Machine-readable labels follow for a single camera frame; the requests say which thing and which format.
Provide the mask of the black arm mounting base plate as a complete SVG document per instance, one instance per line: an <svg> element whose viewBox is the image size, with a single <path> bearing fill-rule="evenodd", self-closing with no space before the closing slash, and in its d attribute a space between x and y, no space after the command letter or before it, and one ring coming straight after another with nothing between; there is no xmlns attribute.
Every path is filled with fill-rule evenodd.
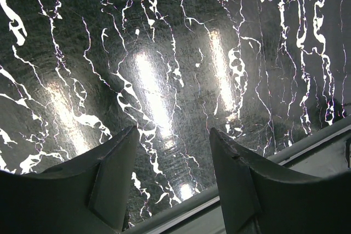
<svg viewBox="0 0 351 234"><path fill-rule="evenodd" d="M350 233L350 118L265 158L213 128L216 185L129 233Z"/></svg>

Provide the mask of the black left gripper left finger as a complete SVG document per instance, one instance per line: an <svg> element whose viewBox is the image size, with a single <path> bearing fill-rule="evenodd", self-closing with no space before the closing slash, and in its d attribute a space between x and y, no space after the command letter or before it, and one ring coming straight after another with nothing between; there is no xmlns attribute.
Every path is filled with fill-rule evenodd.
<svg viewBox="0 0 351 234"><path fill-rule="evenodd" d="M41 173L1 172L1 233L120 233L138 138L131 126Z"/></svg>

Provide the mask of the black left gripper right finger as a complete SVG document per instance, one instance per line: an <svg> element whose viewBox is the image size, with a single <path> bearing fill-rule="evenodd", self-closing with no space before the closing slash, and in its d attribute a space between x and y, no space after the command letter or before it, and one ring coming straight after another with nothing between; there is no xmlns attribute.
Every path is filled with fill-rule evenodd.
<svg viewBox="0 0 351 234"><path fill-rule="evenodd" d="M227 233L350 233L350 172L296 172L216 128L210 145Z"/></svg>

